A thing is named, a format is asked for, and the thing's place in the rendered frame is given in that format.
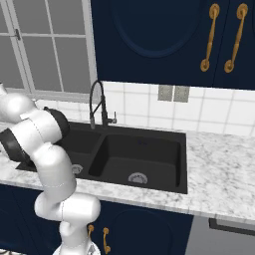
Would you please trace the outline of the narrow navy wall cupboard door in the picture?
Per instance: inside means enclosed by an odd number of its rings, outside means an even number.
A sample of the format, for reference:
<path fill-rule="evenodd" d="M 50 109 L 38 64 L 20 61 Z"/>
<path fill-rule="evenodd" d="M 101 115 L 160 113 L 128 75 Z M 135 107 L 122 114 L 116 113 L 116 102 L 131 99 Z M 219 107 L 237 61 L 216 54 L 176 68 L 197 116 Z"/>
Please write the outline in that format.
<path fill-rule="evenodd" d="M 255 0 L 230 0 L 213 86 L 255 91 Z"/>

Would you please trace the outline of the grey dishwasher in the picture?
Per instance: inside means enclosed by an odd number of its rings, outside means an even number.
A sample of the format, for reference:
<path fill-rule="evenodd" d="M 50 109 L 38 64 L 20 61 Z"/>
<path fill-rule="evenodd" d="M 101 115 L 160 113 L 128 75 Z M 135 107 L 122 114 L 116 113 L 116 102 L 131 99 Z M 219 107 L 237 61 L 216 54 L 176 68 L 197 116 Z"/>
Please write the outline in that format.
<path fill-rule="evenodd" d="M 193 218 L 185 255 L 255 255 L 255 236 L 211 229 L 208 219 Z M 216 220 L 220 225 L 255 230 L 255 224 Z"/>

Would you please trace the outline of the white framed window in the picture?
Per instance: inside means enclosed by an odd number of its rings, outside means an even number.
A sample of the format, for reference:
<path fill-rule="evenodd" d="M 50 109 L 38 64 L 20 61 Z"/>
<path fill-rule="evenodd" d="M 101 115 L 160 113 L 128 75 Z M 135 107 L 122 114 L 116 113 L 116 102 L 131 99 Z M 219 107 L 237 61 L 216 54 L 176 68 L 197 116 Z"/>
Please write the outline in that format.
<path fill-rule="evenodd" d="M 89 0 L 0 0 L 0 83 L 37 100 L 99 93 Z"/>

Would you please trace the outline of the navy base cupboard door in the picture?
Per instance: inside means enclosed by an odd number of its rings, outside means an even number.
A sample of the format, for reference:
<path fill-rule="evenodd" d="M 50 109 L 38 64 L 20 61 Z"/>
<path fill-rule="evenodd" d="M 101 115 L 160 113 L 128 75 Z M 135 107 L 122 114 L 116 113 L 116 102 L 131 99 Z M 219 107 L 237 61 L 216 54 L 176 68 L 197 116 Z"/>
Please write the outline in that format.
<path fill-rule="evenodd" d="M 185 255 L 193 216 L 109 201 L 101 201 L 92 240 L 106 255 L 103 229 L 110 232 L 109 255 Z"/>
<path fill-rule="evenodd" d="M 61 244 L 57 221 L 40 218 L 34 203 L 41 190 L 0 184 L 0 249 L 53 255 Z"/>

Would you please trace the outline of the black spring tap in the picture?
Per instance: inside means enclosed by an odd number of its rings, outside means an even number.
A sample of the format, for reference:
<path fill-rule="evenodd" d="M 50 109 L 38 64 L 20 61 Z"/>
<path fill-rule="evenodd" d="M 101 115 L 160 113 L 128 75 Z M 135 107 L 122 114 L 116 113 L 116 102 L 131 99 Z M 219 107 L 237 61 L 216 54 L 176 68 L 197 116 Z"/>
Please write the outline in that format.
<path fill-rule="evenodd" d="M 94 94 L 94 89 L 95 89 L 96 84 L 99 84 L 100 88 L 101 88 L 101 101 L 98 103 L 96 108 L 93 109 L 93 94 Z M 90 125 L 91 125 L 91 129 L 96 128 L 95 113 L 98 110 L 98 108 L 102 108 L 102 126 L 103 126 L 103 128 L 107 128 L 109 124 L 116 124 L 118 122 L 117 117 L 113 117 L 112 119 L 110 119 L 108 117 L 104 86 L 103 86 L 103 83 L 99 80 L 94 81 L 93 84 L 92 84 L 91 91 L 90 91 L 89 105 L 90 105 Z"/>

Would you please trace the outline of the black double sink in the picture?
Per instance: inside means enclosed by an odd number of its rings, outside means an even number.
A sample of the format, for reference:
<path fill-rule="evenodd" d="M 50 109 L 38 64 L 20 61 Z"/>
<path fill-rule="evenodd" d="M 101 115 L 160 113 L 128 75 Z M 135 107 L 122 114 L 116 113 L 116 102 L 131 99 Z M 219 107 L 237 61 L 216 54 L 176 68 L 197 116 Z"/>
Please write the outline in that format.
<path fill-rule="evenodd" d="M 58 141 L 76 177 L 112 184 L 187 192 L 186 135 L 133 127 L 71 123 Z"/>

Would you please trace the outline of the grey wall socket plate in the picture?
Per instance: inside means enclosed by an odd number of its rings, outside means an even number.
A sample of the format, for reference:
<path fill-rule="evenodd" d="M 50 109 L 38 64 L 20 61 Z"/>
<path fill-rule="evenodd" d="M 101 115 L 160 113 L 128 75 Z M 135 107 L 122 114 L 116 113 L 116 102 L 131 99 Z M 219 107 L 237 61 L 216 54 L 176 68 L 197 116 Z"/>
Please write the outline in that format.
<path fill-rule="evenodd" d="M 158 86 L 158 100 L 168 101 L 172 100 L 173 86 L 159 85 Z"/>
<path fill-rule="evenodd" d="M 189 97 L 189 87 L 176 86 L 174 89 L 173 100 L 175 102 L 187 103 Z"/>

